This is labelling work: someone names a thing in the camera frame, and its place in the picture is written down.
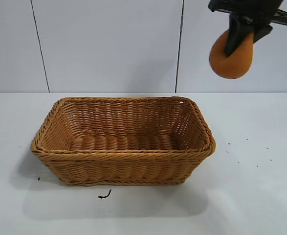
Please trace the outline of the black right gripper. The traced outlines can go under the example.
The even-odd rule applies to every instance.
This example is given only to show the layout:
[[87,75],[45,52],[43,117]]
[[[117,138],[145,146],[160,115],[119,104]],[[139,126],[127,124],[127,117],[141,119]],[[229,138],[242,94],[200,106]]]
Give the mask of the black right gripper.
[[279,9],[281,0],[211,0],[208,8],[228,13],[229,30],[224,53],[229,57],[249,34],[254,34],[253,43],[268,35],[270,23],[287,26],[287,11]]

